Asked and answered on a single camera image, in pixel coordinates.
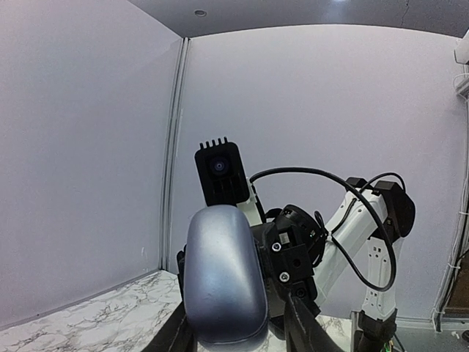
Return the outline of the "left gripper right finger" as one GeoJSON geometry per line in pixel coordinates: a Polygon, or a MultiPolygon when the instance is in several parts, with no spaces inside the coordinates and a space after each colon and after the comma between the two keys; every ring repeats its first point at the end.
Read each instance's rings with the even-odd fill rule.
{"type": "Polygon", "coordinates": [[[284,290],[284,336],[287,351],[337,352],[342,349],[321,327],[320,308],[304,287],[284,290]]]}

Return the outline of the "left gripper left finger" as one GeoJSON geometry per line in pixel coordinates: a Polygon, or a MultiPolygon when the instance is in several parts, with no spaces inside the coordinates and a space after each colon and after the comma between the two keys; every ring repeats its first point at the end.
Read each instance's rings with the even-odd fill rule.
{"type": "Polygon", "coordinates": [[[196,352],[197,341],[189,326],[184,304],[180,303],[158,333],[146,346],[146,352],[196,352]]]}

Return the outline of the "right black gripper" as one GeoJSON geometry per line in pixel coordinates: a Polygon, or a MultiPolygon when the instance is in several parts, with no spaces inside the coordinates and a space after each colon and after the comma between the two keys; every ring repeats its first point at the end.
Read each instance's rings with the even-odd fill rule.
{"type": "Polygon", "coordinates": [[[295,205],[251,228],[267,292],[270,315],[283,315],[289,296],[299,298],[318,315],[314,269],[322,261],[327,238],[324,224],[295,205]]]}

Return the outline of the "blue earbud charging case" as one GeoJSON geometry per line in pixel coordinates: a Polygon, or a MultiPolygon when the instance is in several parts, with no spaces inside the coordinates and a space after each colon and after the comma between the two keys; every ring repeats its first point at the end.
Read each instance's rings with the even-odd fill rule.
{"type": "Polygon", "coordinates": [[[191,219],[183,303],[198,342],[209,351],[253,351],[267,336],[267,295],[245,215],[214,205],[191,219]]]}

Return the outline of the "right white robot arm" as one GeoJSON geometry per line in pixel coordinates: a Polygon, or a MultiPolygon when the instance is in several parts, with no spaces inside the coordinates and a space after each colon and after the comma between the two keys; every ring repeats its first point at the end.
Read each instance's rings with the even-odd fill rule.
{"type": "Polygon", "coordinates": [[[359,279],[366,294],[352,335],[354,351],[390,351],[396,333],[394,282],[403,239],[416,217],[403,179],[386,172],[342,180],[346,194],[333,217],[287,205],[264,212],[251,192],[244,214],[254,229],[267,286],[270,330],[288,351],[337,351],[317,322],[320,306],[353,257],[368,254],[359,279]]]}

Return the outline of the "left aluminium corner post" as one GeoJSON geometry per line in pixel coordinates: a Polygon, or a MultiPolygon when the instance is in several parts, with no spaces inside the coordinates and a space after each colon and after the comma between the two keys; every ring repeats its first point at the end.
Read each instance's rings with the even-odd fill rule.
{"type": "Polygon", "coordinates": [[[190,44],[191,39],[184,37],[179,45],[173,86],[171,88],[169,119],[163,155],[163,175],[160,193],[160,269],[165,271],[168,271],[171,266],[171,221],[174,170],[180,132],[181,102],[190,44]]]}

